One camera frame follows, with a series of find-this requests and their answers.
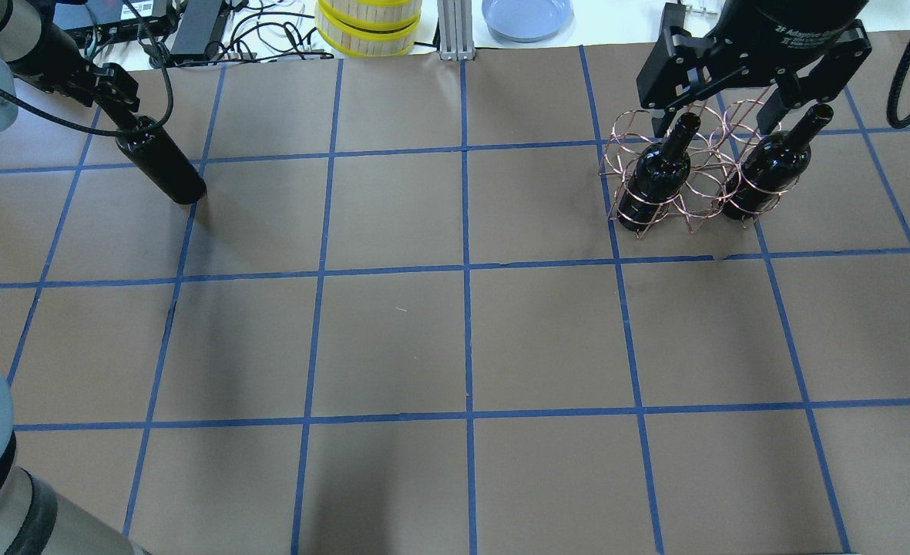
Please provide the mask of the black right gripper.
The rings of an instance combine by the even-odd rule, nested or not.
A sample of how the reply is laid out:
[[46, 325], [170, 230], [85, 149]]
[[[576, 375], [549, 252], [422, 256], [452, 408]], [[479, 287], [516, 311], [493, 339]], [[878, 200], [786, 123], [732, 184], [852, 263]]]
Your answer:
[[768, 136], [788, 113], [825, 104], [871, 54], [863, 1], [727, 1], [713, 28], [691, 35], [687, 7], [666, 3], [658, 39], [636, 78], [657, 140], [677, 113], [723, 90], [775, 90], [757, 114]]

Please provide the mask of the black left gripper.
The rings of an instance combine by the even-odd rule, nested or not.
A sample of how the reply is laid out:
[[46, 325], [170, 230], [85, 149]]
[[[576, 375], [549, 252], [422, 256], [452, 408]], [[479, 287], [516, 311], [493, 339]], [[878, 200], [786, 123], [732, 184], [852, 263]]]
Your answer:
[[112, 120], [117, 136], [127, 134], [128, 116], [139, 112], [137, 81], [121, 66], [95, 66], [52, 22], [42, 26], [33, 47], [8, 67], [36, 90], [59, 93], [83, 106], [95, 103]]

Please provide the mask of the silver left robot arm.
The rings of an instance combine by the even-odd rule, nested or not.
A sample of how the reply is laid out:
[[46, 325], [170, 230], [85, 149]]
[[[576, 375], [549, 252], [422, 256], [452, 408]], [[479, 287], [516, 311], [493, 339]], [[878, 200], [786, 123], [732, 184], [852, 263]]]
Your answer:
[[120, 130], [139, 129], [138, 84], [121, 66], [96, 66], [53, 22], [55, 1], [0, 1], [0, 132], [17, 119], [15, 79], [83, 106], [109, 109]]

